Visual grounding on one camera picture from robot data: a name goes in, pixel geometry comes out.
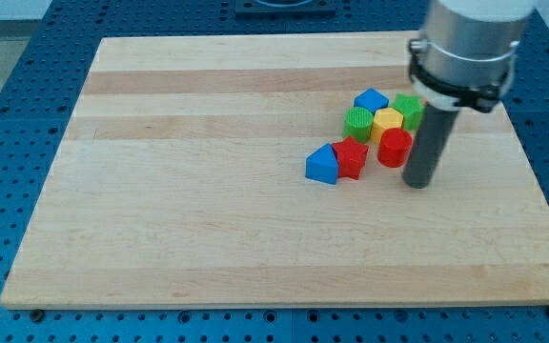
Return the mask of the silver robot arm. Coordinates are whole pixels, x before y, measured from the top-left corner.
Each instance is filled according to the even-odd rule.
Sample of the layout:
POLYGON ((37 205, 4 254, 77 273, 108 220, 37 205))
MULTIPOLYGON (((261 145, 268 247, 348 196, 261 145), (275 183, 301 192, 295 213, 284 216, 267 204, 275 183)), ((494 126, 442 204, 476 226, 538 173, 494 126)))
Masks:
POLYGON ((408 43, 415 91, 442 111, 489 112, 513 83, 535 0, 432 0, 408 43))

